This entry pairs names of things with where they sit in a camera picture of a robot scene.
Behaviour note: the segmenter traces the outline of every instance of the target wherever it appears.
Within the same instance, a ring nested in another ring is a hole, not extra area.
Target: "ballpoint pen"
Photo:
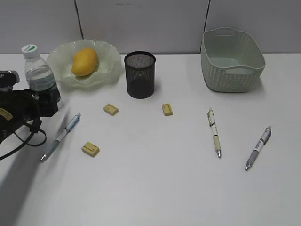
[[[222,150],[221,150],[221,145],[220,145],[220,139],[218,137],[217,126],[215,124],[215,118],[214,118],[213,110],[211,108],[209,108],[207,116],[208,116],[209,126],[212,129],[212,135],[213,135],[215,151],[216,151],[217,156],[219,158],[221,158]]]
[[[246,162],[246,168],[245,168],[246,171],[249,170],[252,167],[252,165],[255,162],[258,154],[262,150],[262,147],[267,143],[267,141],[268,141],[268,139],[271,135],[272,135],[272,130],[271,130],[271,126],[269,126],[265,129],[263,135],[261,136],[261,138],[258,141],[256,147],[252,151],[252,154],[250,155],[248,161]]]
[[[81,113],[75,115],[68,125],[64,128],[62,133],[52,142],[52,144],[46,149],[44,155],[41,158],[41,162],[44,162],[59,146],[61,141],[66,137],[66,135],[76,126],[79,122],[79,118],[81,117]]]

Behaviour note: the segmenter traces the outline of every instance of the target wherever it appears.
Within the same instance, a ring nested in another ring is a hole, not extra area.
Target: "mango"
[[[92,48],[83,48],[74,56],[72,73],[77,76],[86,76],[95,69],[96,63],[96,51]]]

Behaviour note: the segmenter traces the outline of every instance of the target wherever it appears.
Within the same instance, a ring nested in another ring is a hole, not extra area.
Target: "yellow eraser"
[[[174,114],[170,104],[162,104],[162,109],[165,116]]]
[[[103,109],[106,113],[109,113],[110,115],[115,115],[118,112],[118,108],[111,104],[107,104]]]
[[[90,142],[86,142],[86,144],[81,149],[84,153],[91,155],[92,157],[99,153],[99,147],[95,146]]]

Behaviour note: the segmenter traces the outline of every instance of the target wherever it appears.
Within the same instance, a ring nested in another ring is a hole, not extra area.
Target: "water bottle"
[[[58,91],[55,77],[48,64],[40,57],[35,45],[22,47],[22,53],[26,60],[25,76],[32,96],[43,105],[62,108],[61,95]]]

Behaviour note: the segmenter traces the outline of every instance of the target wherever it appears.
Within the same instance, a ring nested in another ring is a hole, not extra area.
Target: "frosted glass bowl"
[[[83,48],[93,48],[98,56],[98,63],[92,73],[79,77],[72,73],[73,58]],[[121,74],[121,56],[116,47],[105,41],[79,40],[60,45],[53,50],[47,64],[57,81],[69,86],[89,87],[98,83],[113,83]]]

